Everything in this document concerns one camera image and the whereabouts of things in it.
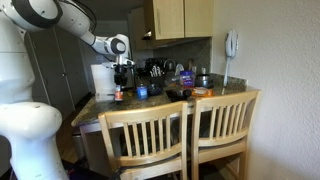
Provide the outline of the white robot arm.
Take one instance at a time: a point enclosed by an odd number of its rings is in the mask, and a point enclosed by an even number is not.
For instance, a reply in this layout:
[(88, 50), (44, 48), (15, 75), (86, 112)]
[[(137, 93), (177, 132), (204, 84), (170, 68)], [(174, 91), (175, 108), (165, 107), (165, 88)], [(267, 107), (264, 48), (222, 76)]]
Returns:
[(117, 83), (125, 78), (119, 69), (132, 64), (129, 38), (95, 35), (76, 0), (0, 0), (0, 12), (0, 134), (10, 145), (12, 170), (17, 180), (69, 180), (56, 143), (63, 118), (41, 99), (30, 35), (58, 26), (95, 52), (115, 56)]

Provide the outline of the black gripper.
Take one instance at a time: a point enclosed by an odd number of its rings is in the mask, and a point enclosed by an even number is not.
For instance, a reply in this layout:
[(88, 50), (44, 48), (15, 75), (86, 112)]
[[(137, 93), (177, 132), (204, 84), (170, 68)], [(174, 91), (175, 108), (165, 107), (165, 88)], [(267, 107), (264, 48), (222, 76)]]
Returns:
[(117, 85), (125, 86), (127, 84), (127, 67), (125, 65), (116, 65), (114, 71), (114, 82)]

